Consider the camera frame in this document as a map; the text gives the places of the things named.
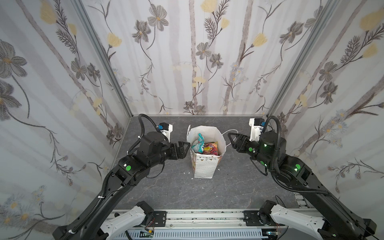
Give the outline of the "orange fruits candy bag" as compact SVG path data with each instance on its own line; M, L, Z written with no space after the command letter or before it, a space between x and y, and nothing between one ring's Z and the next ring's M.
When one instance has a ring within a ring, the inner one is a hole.
M203 155L219 156L218 143L206 143L203 147Z

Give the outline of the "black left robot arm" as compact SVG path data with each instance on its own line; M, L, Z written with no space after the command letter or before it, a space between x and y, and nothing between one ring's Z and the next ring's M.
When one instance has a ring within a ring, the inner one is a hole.
M145 134L138 144L135 153L120 159L106 175L101 191L80 216L54 230L54 239L112 240L130 227L151 222L154 210L144 201L125 214L113 219L108 217L122 198L149 175L151 168L164 165L166 160L184 159L191 145L188 142L170 143L159 132Z

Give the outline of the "white patterned paper bag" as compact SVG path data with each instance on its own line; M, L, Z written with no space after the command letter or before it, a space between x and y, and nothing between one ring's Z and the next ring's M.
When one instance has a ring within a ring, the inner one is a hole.
M198 134L201 133L204 136L205 144L206 143L218 143L219 156L213 155L203 155L196 154L192 150L193 142L198 138ZM187 142L191 144L191 159L192 159L192 167L194 171L194 177L198 179L212 179L216 168L220 161L222 160L227 147L229 146L226 143L224 138L224 134L226 133L238 133L238 130L230 129L223 133L220 130L213 126L197 126L192 128L188 127L187 130Z

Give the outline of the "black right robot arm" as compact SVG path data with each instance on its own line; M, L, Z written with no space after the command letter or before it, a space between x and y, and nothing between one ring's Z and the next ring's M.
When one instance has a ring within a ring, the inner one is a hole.
M306 233L317 240L366 240L374 237L376 223L363 219L341 203L297 157L286 155L286 140L274 131L262 132L258 141L228 133L232 147L250 156L283 189L302 195L321 214L311 217L267 201L259 214L264 222L275 222Z

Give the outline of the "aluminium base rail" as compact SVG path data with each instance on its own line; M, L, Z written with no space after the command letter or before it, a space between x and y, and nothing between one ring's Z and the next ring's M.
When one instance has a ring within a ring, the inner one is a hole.
M319 240L325 219L313 209L276 207L270 223L262 224L257 209L156 210L144 226L128 227L115 240Z

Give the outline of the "teal mint candy bag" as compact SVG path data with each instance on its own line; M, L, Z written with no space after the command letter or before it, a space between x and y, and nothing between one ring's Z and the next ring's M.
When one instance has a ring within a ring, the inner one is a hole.
M199 133L198 138L192 144L192 150L196 154L202 154L204 152L205 139L204 136Z

